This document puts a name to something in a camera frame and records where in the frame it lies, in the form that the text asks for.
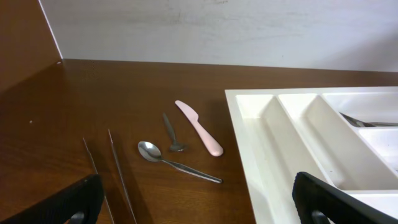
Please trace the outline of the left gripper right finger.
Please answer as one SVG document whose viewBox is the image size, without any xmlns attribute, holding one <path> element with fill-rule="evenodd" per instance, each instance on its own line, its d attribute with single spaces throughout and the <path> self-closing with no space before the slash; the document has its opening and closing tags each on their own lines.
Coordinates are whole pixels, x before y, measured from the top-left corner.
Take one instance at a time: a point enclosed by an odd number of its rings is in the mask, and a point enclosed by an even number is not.
<svg viewBox="0 0 398 224">
<path fill-rule="evenodd" d="M 292 198 L 301 223 L 397 224 L 397 219 L 307 173 L 298 172 Z"/>
</svg>

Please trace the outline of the pink plastic knife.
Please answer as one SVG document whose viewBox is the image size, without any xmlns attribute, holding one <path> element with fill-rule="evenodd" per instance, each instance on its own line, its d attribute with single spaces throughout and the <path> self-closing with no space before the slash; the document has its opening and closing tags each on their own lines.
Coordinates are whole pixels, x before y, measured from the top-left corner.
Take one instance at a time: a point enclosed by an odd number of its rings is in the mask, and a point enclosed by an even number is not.
<svg viewBox="0 0 398 224">
<path fill-rule="evenodd" d="M 215 140 L 215 138 L 198 122 L 198 113 L 188 106 L 186 103 L 176 100 L 175 104 L 179 107 L 182 113 L 187 117 L 189 122 L 197 131 L 203 144 L 207 148 L 208 152 L 215 157 L 221 156 L 224 153 L 221 145 Z"/>
</svg>

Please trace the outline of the white plastic cutlery tray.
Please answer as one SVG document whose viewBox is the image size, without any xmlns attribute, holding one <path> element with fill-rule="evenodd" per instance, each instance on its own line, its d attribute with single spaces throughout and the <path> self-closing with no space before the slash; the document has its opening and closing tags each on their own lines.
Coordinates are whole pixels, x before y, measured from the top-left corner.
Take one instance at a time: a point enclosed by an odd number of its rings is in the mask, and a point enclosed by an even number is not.
<svg viewBox="0 0 398 224">
<path fill-rule="evenodd" d="M 257 223 L 298 223 L 292 199 L 304 171 L 397 216 L 397 88 L 226 90 Z"/>
</svg>

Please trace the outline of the large silver spoon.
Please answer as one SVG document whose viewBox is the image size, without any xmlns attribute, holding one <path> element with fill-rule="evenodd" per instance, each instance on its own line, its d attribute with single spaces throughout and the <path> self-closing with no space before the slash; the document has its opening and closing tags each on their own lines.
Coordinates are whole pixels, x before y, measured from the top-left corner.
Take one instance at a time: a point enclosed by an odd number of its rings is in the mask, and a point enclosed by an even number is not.
<svg viewBox="0 0 398 224">
<path fill-rule="evenodd" d="M 357 127 L 397 127 L 397 123 L 365 122 L 340 113 L 350 124 Z"/>
</svg>

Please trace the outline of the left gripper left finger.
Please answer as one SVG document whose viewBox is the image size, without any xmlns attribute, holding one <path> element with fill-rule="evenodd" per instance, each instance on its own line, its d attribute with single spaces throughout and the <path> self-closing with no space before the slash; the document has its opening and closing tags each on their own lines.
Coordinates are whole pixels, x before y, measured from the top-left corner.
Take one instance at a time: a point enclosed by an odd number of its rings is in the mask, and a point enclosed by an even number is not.
<svg viewBox="0 0 398 224">
<path fill-rule="evenodd" d="M 1 223 L 65 223 L 81 217 L 82 223 L 95 224 L 103 201 L 101 177 L 91 174 Z"/>
</svg>

